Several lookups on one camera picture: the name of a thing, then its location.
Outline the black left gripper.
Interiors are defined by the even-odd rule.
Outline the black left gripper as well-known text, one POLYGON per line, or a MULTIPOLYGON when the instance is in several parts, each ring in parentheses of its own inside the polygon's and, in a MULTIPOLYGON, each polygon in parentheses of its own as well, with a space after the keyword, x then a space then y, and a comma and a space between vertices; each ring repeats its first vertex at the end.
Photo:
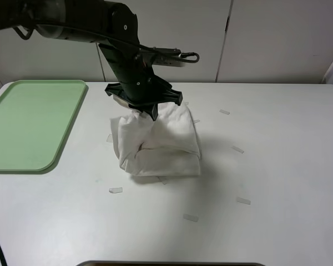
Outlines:
POLYGON ((117 83, 108 84, 105 92, 116 96, 131 106, 141 107, 153 121, 158 118, 158 105, 161 103, 182 103, 182 93, 172 89, 172 85, 153 72, 135 69, 114 71, 117 83))

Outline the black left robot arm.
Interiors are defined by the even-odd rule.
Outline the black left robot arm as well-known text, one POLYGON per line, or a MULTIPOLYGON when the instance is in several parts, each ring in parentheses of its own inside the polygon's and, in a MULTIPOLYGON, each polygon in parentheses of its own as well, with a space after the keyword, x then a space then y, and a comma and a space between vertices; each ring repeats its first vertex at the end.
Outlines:
POLYGON ((117 83, 108 96, 131 109, 158 117, 158 105, 181 105, 183 96, 154 74, 158 58, 179 59, 179 50, 140 44, 138 19, 125 4, 109 1, 0 1, 0 30, 12 28, 23 40, 34 31, 51 39, 96 43, 117 83))

